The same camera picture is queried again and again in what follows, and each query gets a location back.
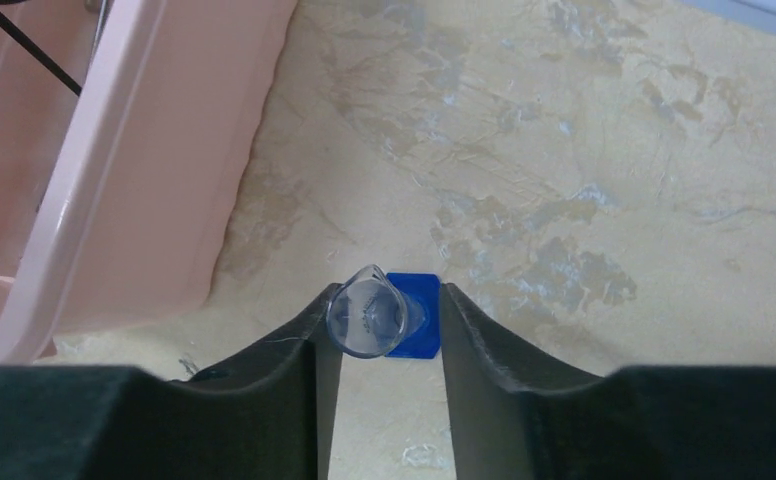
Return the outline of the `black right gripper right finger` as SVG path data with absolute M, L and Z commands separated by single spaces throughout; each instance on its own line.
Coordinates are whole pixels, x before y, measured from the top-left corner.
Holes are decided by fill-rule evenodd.
M 776 479 L 776 366 L 638 365 L 597 376 L 440 290 L 461 479 Z

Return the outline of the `graduated cylinder blue base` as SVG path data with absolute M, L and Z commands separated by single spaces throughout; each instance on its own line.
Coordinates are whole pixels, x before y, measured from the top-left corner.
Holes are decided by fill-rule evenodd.
M 343 353 L 431 360 L 441 348 L 441 281 L 431 273 L 386 273 L 366 265 L 332 294 L 330 339 Z

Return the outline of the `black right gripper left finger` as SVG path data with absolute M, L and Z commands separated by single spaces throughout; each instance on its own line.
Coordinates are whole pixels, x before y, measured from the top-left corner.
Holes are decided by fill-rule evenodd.
M 184 381 L 134 366 L 0 366 L 0 479 L 326 478 L 335 291 Z

